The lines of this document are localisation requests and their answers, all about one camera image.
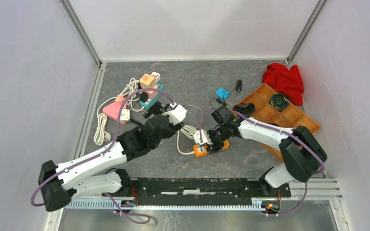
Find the teal power strip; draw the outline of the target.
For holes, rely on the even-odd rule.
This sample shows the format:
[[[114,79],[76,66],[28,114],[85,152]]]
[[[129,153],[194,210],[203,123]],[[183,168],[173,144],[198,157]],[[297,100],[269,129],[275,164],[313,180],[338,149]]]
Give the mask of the teal power strip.
[[[140,105],[144,107],[145,110],[148,110],[158,100],[161,93],[158,91],[144,91],[144,93],[147,94],[148,99],[145,102],[140,101]]]

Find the pink plug adapter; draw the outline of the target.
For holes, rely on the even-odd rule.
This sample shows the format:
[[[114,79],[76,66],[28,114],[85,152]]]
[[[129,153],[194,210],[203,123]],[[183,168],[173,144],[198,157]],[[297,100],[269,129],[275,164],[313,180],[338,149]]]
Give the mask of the pink plug adapter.
[[[158,89],[159,88],[159,86],[158,86],[158,84],[155,84],[153,87],[152,87],[152,89]],[[158,91],[155,91],[155,90],[145,90],[146,92],[147,92],[147,94],[148,94],[148,97],[149,97],[149,99],[154,99],[157,95],[158,95]]]

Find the orange power strip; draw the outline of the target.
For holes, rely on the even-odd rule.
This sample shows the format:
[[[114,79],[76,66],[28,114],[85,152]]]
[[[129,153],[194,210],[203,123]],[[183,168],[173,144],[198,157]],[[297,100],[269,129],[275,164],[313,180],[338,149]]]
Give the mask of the orange power strip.
[[[204,144],[204,145],[195,144],[193,146],[193,152],[194,152],[195,157],[199,158],[199,157],[203,157],[209,154],[224,151],[228,149],[228,147],[229,147],[228,140],[224,141],[222,147],[213,147],[212,145],[208,145],[208,144]]]

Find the wooden cube adapter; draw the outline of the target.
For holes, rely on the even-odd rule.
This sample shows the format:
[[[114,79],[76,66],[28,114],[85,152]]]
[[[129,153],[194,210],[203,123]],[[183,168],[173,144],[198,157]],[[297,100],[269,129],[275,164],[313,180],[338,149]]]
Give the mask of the wooden cube adapter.
[[[142,89],[153,89],[156,86],[156,78],[150,74],[144,74],[139,83]]]

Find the blue folding extension socket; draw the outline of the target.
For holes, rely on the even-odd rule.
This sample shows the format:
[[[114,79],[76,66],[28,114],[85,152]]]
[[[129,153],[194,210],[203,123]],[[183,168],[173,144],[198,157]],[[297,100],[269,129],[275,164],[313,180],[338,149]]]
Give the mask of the blue folding extension socket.
[[[230,92],[227,91],[226,89],[224,88],[219,88],[216,92],[215,92],[216,96],[218,98],[220,98],[221,100],[226,100],[229,95],[230,95]]]

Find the black power adapter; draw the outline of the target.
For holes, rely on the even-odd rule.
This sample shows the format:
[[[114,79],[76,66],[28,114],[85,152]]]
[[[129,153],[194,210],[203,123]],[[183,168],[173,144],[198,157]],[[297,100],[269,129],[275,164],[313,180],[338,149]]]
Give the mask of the black power adapter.
[[[236,83],[235,91],[240,92],[242,89],[242,80],[239,79]]]

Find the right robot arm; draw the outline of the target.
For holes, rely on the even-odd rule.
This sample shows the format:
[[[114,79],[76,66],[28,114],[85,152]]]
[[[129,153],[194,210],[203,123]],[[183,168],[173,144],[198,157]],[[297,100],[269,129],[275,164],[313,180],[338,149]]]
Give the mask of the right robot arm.
[[[325,170],[327,154],[305,126],[279,127],[225,106],[215,109],[211,116],[218,125],[196,134],[198,143],[206,145],[208,151],[217,152],[224,148],[226,140],[238,137],[260,142],[281,153],[283,162],[261,176],[259,191],[264,196],[272,196],[280,186],[294,180],[306,183]]]

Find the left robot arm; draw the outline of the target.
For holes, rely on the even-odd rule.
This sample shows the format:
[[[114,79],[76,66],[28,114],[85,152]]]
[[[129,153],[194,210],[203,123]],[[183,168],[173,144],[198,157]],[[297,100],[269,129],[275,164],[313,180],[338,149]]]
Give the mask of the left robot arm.
[[[104,176],[97,173],[129,162],[157,149],[162,139],[172,137],[184,124],[187,110],[180,104],[162,107],[155,103],[144,115],[147,121],[117,136],[108,146],[78,159],[55,164],[49,160],[41,165],[38,188],[31,204],[53,212],[72,200],[96,193],[118,193],[126,196],[132,183],[117,172]]]

